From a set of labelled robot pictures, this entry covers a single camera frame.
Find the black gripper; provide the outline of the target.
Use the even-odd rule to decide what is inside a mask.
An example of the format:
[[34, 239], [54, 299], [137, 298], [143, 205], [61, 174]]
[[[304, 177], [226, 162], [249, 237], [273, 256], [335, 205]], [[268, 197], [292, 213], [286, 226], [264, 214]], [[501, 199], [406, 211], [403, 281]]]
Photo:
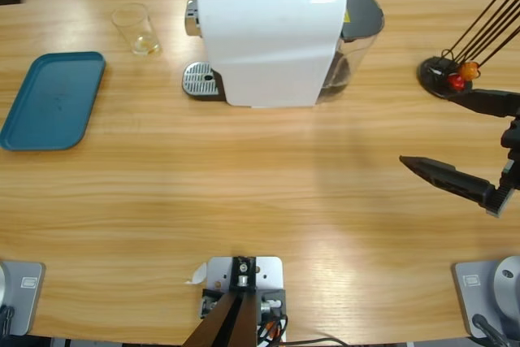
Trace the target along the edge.
[[501, 145], [509, 149], [509, 152], [498, 187], [495, 188], [487, 180], [458, 171], [453, 165], [431, 158], [400, 156], [399, 160], [434, 187], [476, 202], [480, 206], [486, 205], [487, 213], [499, 218], [514, 191], [519, 190], [519, 94], [472, 89], [451, 95], [448, 100], [480, 114], [501, 118], [516, 117], [500, 140]]

